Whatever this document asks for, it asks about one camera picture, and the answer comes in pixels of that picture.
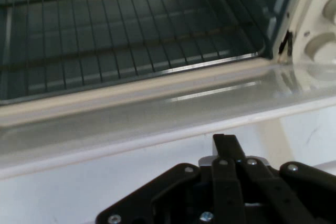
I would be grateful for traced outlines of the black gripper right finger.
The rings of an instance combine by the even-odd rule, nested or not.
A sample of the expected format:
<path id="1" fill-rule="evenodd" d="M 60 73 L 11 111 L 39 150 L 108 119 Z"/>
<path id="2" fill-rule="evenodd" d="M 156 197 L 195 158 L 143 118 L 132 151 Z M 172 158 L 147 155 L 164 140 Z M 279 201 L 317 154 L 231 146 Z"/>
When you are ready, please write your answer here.
<path id="1" fill-rule="evenodd" d="M 247 223 L 335 223 L 335 176 L 300 162 L 274 169 L 247 157 L 235 135 L 225 136 L 235 164 Z"/>

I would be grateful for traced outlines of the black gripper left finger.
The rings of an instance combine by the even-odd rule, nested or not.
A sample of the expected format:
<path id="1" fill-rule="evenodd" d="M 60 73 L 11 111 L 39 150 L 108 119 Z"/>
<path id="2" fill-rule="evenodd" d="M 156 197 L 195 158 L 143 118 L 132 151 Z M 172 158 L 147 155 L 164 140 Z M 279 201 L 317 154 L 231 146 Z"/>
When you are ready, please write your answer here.
<path id="1" fill-rule="evenodd" d="M 217 155 L 181 163 L 99 213 L 96 223 L 245 223 L 235 135 L 213 136 Z"/>

